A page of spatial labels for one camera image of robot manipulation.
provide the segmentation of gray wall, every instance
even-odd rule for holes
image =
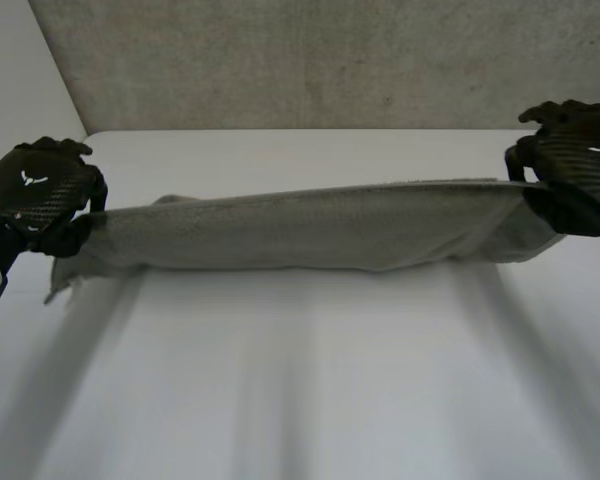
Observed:
[[[30,0],[90,133],[507,128],[600,101],[600,0]]]

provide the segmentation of gray towel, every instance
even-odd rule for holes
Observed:
[[[521,262],[560,238],[527,208],[524,185],[454,180],[221,200],[168,196],[94,215],[80,254],[54,263],[51,291],[146,266],[383,271],[446,258]]]

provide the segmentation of white wall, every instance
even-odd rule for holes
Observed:
[[[43,135],[86,136],[29,4],[0,0],[0,158]]]
[[[85,138],[45,40],[25,0],[0,0],[0,158],[43,136]],[[63,324],[60,306],[45,309],[50,259],[22,255],[0,302],[0,424],[26,386],[31,361]],[[5,461],[14,462],[12,458]]]

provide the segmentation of cloth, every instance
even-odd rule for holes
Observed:
[[[81,252],[54,262],[51,297],[77,278],[143,267],[385,271],[448,258],[522,262],[561,238],[525,205],[526,187],[453,180],[219,200],[171,195],[93,214]]]

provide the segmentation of robotic hand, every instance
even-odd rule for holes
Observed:
[[[600,236],[600,103],[545,102],[519,120],[541,128],[506,151],[509,179],[532,168],[541,183],[525,190],[529,207],[558,233]]]
[[[91,212],[102,211],[107,199],[100,170],[81,157],[91,153],[82,143],[43,137],[0,160],[0,297],[20,253],[69,257],[89,237],[90,218],[74,220],[75,213],[89,201]]]

